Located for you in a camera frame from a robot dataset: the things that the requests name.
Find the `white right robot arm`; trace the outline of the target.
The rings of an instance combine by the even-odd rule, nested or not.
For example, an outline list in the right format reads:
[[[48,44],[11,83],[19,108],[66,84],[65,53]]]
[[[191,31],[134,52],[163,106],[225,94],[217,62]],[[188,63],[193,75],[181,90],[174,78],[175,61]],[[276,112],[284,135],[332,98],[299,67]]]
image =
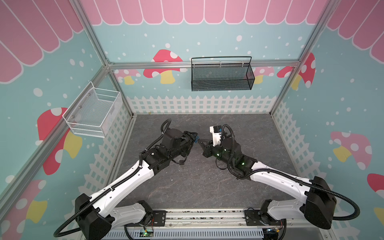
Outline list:
[[[237,179],[263,183],[294,198],[291,202],[266,201],[263,207],[267,216],[275,220],[305,219],[320,229],[331,228],[337,200],[329,193],[324,179],[310,180],[273,169],[244,155],[241,146],[229,138],[217,145],[212,140],[199,140],[198,143],[204,157],[222,161]]]

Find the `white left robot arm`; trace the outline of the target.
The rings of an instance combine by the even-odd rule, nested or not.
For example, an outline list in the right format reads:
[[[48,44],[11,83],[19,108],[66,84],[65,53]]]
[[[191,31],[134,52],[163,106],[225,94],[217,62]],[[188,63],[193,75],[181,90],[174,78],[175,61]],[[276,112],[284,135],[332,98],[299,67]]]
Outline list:
[[[75,221],[87,240],[100,240],[122,216],[116,206],[134,189],[168,167],[175,158],[186,158],[198,134],[177,129],[162,131],[162,136],[139,155],[139,160],[123,175],[102,190],[75,200]]]

